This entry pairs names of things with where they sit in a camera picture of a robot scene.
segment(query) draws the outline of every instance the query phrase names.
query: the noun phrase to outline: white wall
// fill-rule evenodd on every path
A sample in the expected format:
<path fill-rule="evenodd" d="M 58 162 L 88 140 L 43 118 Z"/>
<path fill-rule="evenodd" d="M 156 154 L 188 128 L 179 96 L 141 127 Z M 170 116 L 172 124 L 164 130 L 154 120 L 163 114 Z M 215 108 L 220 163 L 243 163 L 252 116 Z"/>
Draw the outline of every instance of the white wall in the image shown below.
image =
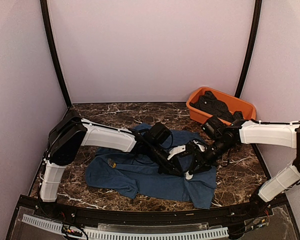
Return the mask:
<path fill-rule="evenodd" d="M 40 1 L 0 1 L 0 240 L 65 111 Z"/>
<path fill-rule="evenodd" d="M 259 29 L 242 99 L 264 121 L 300 120 L 300 0 L 263 1 Z M 260 146 L 275 175 L 296 151 Z M 287 192 L 300 229 L 300 186 Z"/>
<path fill-rule="evenodd" d="M 246 0 L 49 0 L 71 100 L 186 101 L 234 94 L 252 23 Z"/>

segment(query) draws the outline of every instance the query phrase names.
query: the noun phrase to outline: orange plastic container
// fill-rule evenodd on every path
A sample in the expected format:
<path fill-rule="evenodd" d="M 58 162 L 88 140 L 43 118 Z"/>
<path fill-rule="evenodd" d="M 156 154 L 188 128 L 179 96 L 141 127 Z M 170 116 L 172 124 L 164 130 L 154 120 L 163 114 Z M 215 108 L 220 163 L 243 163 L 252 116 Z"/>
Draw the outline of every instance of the orange plastic container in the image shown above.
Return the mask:
<path fill-rule="evenodd" d="M 186 102 L 186 106 L 190 111 L 190 118 L 192 120 L 195 120 L 199 123 L 204 124 L 208 118 L 211 118 L 212 115 L 209 113 L 206 113 L 204 111 L 201 111 L 199 109 L 196 109 L 192 106 L 190 106 L 190 103 L 196 103 L 200 96 L 204 95 L 206 91 L 211 91 L 215 97 L 223 101 L 227 104 L 229 111 L 233 114 L 235 111 L 241 111 L 243 118 L 245 120 L 250 119 L 256 119 L 256 108 L 251 103 L 248 103 L 246 101 L 243 101 L 239 98 L 236 98 L 234 96 L 228 95 L 226 93 L 223 93 L 221 91 L 209 88 L 209 87 L 201 87 L 198 90 L 194 91 L 191 96 L 189 97 L 188 101 Z M 227 125 L 231 125 L 231 122 L 225 121 L 221 118 L 219 118 L 223 123 Z"/>

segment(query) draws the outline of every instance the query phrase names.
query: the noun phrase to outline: blue t-shirt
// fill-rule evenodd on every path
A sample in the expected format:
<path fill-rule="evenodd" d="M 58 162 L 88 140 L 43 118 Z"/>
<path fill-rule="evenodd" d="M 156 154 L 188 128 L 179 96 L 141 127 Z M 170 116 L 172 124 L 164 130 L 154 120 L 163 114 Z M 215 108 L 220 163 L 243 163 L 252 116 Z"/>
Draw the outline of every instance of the blue t-shirt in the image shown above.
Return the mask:
<path fill-rule="evenodd" d="M 135 129 L 150 127 L 143 123 Z M 193 139 L 203 141 L 197 132 L 179 130 L 171 130 L 171 132 L 173 146 L 186 144 Z M 167 148 L 170 145 L 171 137 L 162 146 Z M 191 161 L 191 155 L 180 158 L 184 170 Z M 100 148 L 85 171 L 85 180 L 90 187 L 114 189 L 132 199 L 140 193 L 160 199 L 192 201 L 196 208 L 210 208 L 217 187 L 214 166 L 209 171 L 194 174 L 190 180 L 186 180 L 185 176 L 159 174 L 158 168 L 159 166 L 146 155 Z"/>

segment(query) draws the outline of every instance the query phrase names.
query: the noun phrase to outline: white vent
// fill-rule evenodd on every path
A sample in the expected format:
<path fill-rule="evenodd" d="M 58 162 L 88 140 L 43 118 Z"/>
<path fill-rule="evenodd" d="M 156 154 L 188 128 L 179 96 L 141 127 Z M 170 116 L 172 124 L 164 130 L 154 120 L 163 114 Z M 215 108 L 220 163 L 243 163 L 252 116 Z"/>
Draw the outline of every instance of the white vent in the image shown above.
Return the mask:
<path fill-rule="evenodd" d="M 62 224 L 30 216 L 23 215 L 22 222 L 37 228 L 61 235 Z M 181 233 L 162 233 L 162 234 L 140 234 L 140 233 L 121 233 L 85 229 L 85 233 L 90 240 L 210 240 L 229 237 L 228 228 L 221 227 L 210 230 L 181 232 Z"/>

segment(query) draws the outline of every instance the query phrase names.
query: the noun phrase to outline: brown marble surface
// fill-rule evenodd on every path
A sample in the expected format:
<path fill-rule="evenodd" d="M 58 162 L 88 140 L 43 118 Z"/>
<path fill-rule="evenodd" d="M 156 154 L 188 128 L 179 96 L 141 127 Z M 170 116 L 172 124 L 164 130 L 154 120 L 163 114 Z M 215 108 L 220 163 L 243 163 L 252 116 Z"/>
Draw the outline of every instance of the brown marble surface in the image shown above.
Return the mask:
<path fill-rule="evenodd" d="M 169 129 L 199 132 L 211 141 L 191 120 L 185 103 L 92 103 L 73 106 L 82 117 L 117 128 L 131 128 L 140 123 L 153 125 L 162 122 Z M 85 169 L 94 159 L 97 147 L 79 149 L 75 161 L 62 177 L 57 201 L 62 204 L 115 211 L 185 211 L 194 210 L 191 202 L 158 199 L 138 194 L 135 199 L 120 195 L 115 190 L 89 187 Z M 211 207 L 222 207 L 248 202 L 257 186 L 266 181 L 265 174 L 250 145 L 240 145 L 230 152 L 230 165 L 217 169 L 215 196 Z M 30 196 L 37 196 L 39 176 Z"/>

